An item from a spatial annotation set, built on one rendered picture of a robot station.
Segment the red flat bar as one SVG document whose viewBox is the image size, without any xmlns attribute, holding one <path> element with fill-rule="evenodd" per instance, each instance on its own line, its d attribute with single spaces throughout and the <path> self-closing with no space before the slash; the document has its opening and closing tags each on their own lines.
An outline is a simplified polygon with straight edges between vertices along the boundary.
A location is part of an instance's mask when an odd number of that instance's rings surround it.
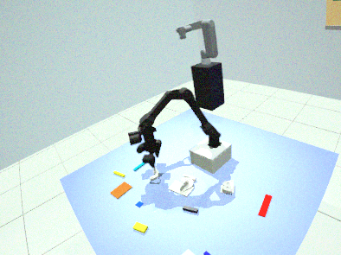
<svg viewBox="0 0 341 255">
<path fill-rule="evenodd" d="M 272 196 L 271 195 L 265 195 L 265 198 L 264 198 L 264 201 L 262 203 L 262 206 L 261 206 L 261 210 L 258 214 L 258 216 L 260 215 L 261 217 L 266 217 L 266 214 L 267 214 L 267 209 L 268 209 L 268 206 L 269 206 L 269 203 L 270 203 L 270 200 L 272 199 Z"/>
</svg>

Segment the brown flat plate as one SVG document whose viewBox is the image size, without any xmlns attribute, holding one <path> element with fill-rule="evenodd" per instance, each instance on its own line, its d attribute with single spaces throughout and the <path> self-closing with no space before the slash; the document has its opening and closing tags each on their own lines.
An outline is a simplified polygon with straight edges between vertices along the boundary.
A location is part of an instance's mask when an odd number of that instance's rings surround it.
<svg viewBox="0 0 341 255">
<path fill-rule="evenodd" d="M 132 188 L 131 185 L 129 185 L 126 182 L 123 182 L 114 190 L 112 190 L 110 194 L 118 199 L 120 198 L 120 196 L 124 195 L 126 191 L 128 192 L 131 188 Z"/>
</svg>

